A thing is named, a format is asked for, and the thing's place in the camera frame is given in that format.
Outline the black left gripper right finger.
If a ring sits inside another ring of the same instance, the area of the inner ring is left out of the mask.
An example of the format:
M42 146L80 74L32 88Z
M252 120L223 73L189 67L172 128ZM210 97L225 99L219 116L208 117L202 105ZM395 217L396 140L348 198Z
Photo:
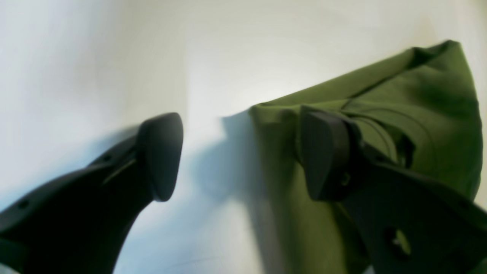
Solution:
M377 274L470 274L486 262L486 212L395 165L351 119L303 106L300 150L314 201L338 202Z

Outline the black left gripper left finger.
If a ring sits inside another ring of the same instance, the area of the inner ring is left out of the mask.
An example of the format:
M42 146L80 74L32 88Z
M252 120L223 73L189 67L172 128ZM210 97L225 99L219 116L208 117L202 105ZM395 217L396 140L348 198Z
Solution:
M111 274L131 227L175 189L184 130L177 113L85 168L47 182L1 212L1 267L18 274Z

